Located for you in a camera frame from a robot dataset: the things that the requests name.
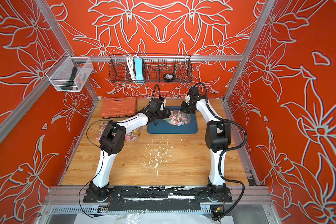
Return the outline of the blue plastic tray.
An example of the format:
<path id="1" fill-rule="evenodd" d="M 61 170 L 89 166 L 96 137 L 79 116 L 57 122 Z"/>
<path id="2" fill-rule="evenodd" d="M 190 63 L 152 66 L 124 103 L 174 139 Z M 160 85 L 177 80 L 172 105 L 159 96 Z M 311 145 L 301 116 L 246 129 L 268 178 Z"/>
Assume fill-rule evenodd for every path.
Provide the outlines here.
<path id="1" fill-rule="evenodd" d="M 179 106 L 168 106 L 170 111 L 180 110 Z M 197 119 L 195 114 L 191 115 L 191 122 L 182 126 L 173 126 L 163 119 L 157 119 L 148 125 L 149 134 L 196 134 L 198 132 Z"/>

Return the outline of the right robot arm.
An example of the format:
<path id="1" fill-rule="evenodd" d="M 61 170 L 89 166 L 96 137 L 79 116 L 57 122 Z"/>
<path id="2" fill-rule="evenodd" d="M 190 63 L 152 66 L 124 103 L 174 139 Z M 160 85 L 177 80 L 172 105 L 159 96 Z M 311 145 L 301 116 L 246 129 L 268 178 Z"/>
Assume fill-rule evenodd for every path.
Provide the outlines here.
<path id="1" fill-rule="evenodd" d="M 226 194 L 226 181 L 223 151 L 231 144 L 230 123 L 219 117 L 211 107 L 207 94 L 201 94 L 197 84 L 189 88 L 181 111 L 187 114 L 201 113 L 206 121 L 205 144 L 210 150 L 211 170 L 208 177 L 207 195 L 212 201 L 217 201 Z"/>

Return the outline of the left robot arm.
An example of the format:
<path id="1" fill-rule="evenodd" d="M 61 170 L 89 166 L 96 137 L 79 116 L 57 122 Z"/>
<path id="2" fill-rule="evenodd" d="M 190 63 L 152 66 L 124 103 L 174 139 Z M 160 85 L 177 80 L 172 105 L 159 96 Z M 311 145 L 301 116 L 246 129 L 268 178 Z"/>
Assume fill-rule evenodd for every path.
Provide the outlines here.
<path id="1" fill-rule="evenodd" d="M 166 108 L 166 103 L 164 97 L 152 99 L 146 107 L 130 118 L 123 121 L 108 121 L 99 140 L 99 164 L 95 176 L 88 182 L 84 201 L 103 202 L 108 199 L 110 173 L 117 154 L 124 147 L 126 134 L 157 119 L 168 118 L 171 112 Z"/>

